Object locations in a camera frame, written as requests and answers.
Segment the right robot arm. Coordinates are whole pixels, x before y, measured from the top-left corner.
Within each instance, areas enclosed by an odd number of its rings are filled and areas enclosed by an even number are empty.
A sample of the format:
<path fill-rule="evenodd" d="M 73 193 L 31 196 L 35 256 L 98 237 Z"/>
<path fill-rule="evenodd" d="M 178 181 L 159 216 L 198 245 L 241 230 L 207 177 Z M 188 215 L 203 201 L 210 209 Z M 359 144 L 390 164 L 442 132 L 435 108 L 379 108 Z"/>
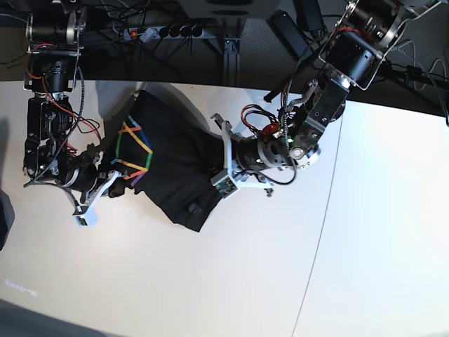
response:
<path fill-rule="evenodd" d="M 86 94 L 79 58 L 87 8 L 80 1 L 47 1 L 25 9 L 29 15 L 24 88 L 33 94 L 27 105 L 26 185 L 62 190 L 74 207 L 73 216 L 87 223 L 95 213 L 95 203 L 121 177 L 115 170 L 99 170 L 100 146 L 78 154 L 69 144 L 73 132 L 82 125 L 95 136 L 100 134 L 95 123 L 83 116 L 82 108 L 73 110 L 68 97 L 77 84 L 81 85 L 81 95 Z"/>

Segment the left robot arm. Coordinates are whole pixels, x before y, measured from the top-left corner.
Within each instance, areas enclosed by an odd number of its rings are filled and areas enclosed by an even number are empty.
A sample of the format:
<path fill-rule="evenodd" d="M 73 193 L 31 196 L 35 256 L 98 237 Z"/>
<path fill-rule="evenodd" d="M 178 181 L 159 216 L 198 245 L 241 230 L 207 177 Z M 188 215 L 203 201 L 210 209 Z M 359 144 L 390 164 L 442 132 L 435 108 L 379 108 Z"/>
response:
<path fill-rule="evenodd" d="M 241 110 L 246 123 L 252 114 L 264 116 L 263 128 L 249 125 L 250 136 L 233 133 L 220 115 L 214 116 L 224 143 L 224 167 L 211 180 L 223 198 L 243 187 L 271 193 L 276 181 L 268 169 L 297 172 L 312 165 L 320 155 L 319 140 L 326 127 L 344 112 L 353 88 L 366 90 L 387 61 L 409 22 L 418 20 L 438 6 L 437 1 L 350 1 L 335 29 L 309 43 L 298 66 L 315 60 L 323 63 L 316 78 L 297 99 L 288 95 L 292 81 L 280 90 L 281 106 L 272 114 L 256 104 Z"/>

